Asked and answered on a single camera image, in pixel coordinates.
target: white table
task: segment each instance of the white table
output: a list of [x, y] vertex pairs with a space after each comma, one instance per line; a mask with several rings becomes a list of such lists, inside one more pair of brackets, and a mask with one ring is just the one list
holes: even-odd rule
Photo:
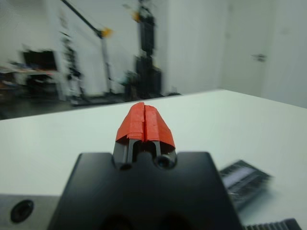
[[[60, 195], [80, 152], [112, 152], [134, 103], [0, 121], [0, 193]], [[307, 229], [307, 109], [229, 91], [148, 100], [177, 152], [209, 151], [219, 169], [246, 160], [275, 178], [244, 224], [294, 217]]]

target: white door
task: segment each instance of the white door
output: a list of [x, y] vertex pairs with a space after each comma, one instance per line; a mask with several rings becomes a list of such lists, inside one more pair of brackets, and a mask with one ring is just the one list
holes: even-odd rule
[[221, 87], [260, 96], [271, 45], [274, 0], [230, 0]]

